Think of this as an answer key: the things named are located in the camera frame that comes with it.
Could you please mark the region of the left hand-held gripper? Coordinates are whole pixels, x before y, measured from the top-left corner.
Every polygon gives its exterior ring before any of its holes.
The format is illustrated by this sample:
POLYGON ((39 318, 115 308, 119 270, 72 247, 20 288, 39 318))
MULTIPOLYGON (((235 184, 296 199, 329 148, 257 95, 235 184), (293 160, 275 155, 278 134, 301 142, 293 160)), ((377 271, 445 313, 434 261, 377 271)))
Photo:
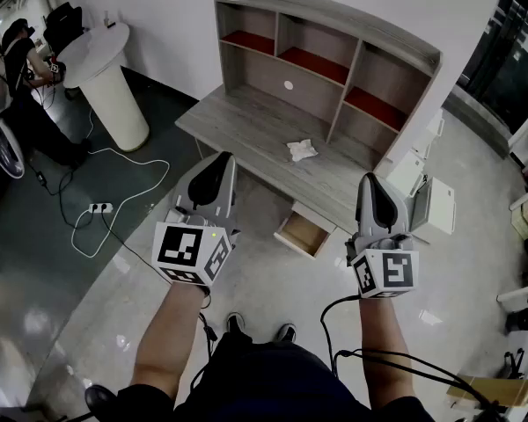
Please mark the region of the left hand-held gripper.
POLYGON ((210 287, 232 254, 237 164, 230 152, 208 156, 185 173, 172 207, 155 228, 151 265, 170 282, 210 287))

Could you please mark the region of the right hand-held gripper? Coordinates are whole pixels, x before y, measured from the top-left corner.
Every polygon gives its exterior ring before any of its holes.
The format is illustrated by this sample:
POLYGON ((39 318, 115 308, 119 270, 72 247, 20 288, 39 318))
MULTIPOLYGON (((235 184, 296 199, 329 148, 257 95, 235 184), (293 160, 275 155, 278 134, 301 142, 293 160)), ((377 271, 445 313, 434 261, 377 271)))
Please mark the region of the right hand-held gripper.
POLYGON ((404 195, 372 172, 360 181, 356 202, 360 236, 346 242, 347 265, 363 299, 393 298, 416 289, 420 256, 409 231, 404 195), (371 237, 385 229, 392 236, 371 237))

